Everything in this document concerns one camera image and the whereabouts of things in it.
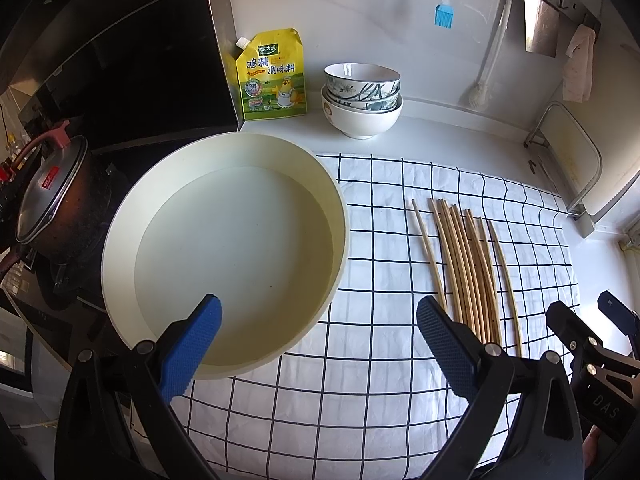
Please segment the person's hand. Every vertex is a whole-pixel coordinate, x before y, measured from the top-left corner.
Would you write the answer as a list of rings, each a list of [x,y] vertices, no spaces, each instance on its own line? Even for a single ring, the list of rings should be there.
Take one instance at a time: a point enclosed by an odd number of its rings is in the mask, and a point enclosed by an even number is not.
[[[610,439],[597,426],[593,426],[582,444],[585,478],[594,479],[608,459]]]

